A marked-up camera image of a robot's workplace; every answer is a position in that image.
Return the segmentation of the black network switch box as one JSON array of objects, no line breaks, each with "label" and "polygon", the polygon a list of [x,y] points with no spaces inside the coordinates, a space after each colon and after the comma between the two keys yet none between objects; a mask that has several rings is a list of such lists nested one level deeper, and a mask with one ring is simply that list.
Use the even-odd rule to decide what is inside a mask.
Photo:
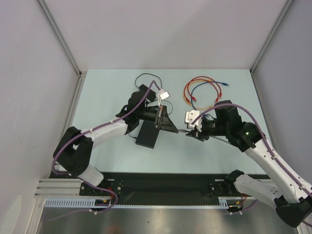
[{"label": "black network switch box", "polygon": [[136,138],[136,145],[154,149],[159,131],[160,130],[155,127],[153,122],[143,121],[141,129]]}]

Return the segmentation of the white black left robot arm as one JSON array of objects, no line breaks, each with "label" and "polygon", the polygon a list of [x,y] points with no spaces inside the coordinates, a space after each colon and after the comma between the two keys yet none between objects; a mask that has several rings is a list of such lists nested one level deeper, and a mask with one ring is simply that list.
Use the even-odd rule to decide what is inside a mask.
[{"label": "white black left robot arm", "polygon": [[68,128],[53,153],[53,162],[59,163],[68,174],[89,183],[95,194],[104,194],[107,182],[90,164],[92,150],[110,139],[129,134],[138,126],[141,129],[136,144],[150,149],[154,148],[159,131],[178,133],[167,106],[161,104],[169,96],[166,91],[158,94],[137,91],[111,121],[84,131],[74,126]]}]

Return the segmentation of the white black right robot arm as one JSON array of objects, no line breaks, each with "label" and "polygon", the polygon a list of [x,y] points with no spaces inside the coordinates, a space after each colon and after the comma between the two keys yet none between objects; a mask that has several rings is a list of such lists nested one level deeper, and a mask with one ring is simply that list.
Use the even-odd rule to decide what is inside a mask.
[{"label": "white black right robot arm", "polygon": [[215,104],[216,117],[205,118],[207,111],[187,111],[185,124],[190,137],[200,141],[223,136],[245,153],[269,176],[274,185],[264,184],[244,172],[229,174],[224,189],[228,195],[247,194],[272,207],[280,219],[296,228],[312,213],[312,185],[296,173],[268,142],[255,117],[229,100]]}]

